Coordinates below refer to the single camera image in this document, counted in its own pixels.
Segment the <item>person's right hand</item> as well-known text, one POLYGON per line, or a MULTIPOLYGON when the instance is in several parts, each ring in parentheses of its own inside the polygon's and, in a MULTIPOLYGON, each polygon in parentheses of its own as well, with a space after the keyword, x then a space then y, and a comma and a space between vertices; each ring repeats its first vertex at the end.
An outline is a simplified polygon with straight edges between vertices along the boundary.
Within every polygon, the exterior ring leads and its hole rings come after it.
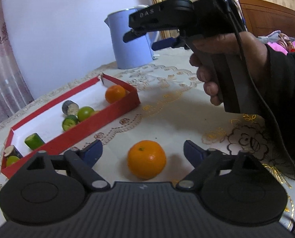
MULTIPOLYGON (((267 62, 268 50, 266 45, 257 40, 250 32, 241 32, 241 45, 244 51, 247 67, 261 95, 265 94, 267 86, 267 62)), ((202 52, 212 54, 234 54, 239 55, 240 49, 236 36, 233 33, 213 36, 206 39, 194 40, 194 46, 202 52)), ((190 64, 197 67, 197 78, 204 83, 205 93, 210 96, 210 102, 218 106, 223 101, 219 99, 219 86, 213 81, 212 74, 208 66, 202 62, 196 54, 190 57, 190 64)))

